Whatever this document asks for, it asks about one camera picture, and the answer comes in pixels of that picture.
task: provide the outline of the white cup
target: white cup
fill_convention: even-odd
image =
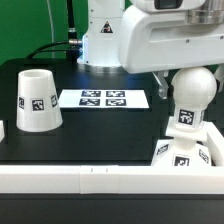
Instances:
[[[49,131],[62,124],[51,71],[32,69],[19,73],[16,123],[28,132]]]

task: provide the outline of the black table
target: black table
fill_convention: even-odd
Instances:
[[[22,70],[49,69],[62,89],[144,90],[150,109],[62,109],[63,125],[44,133],[16,127],[17,80]],[[175,74],[173,71],[169,82]],[[224,94],[205,120],[224,134]],[[161,100],[152,74],[92,74],[63,59],[15,59],[0,67],[0,120],[6,138],[0,164],[150,165],[158,139],[165,139],[171,97]],[[1,223],[223,223],[223,195],[0,195]]]

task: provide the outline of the black cable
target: black cable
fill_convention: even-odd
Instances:
[[[58,45],[65,45],[65,44],[69,44],[69,42],[68,41],[61,41],[61,42],[54,42],[54,43],[46,44],[42,47],[37,48],[34,52],[41,51],[41,50],[49,48],[49,47],[54,47],[54,46],[58,46]]]
[[[67,0],[67,12],[68,12],[68,38],[69,40],[77,39],[72,0]]]
[[[26,58],[28,59],[32,59],[36,54],[40,54],[40,53],[49,53],[49,52],[66,52],[67,50],[45,50],[45,51],[34,51],[32,54],[29,54]]]

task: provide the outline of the metal bracket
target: metal bracket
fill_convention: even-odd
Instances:
[[[164,77],[168,77],[169,70],[153,72],[153,75],[159,84],[159,92],[158,92],[159,96],[162,99],[167,99],[167,91],[169,89],[169,86],[168,86],[166,80],[164,79]]]
[[[218,92],[220,93],[223,90],[223,83],[224,83],[224,64],[219,65],[214,76],[220,82],[220,86],[218,90]]]

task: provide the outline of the green wall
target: green wall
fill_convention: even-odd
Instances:
[[[66,0],[50,0],[55,27],[55,41],[67,40]],[[87,0],[73,0],[75,24],[79,37],[88,27]],[[23,58],[36,48],[51,42],[46,0],[0,1],[0,64]]]

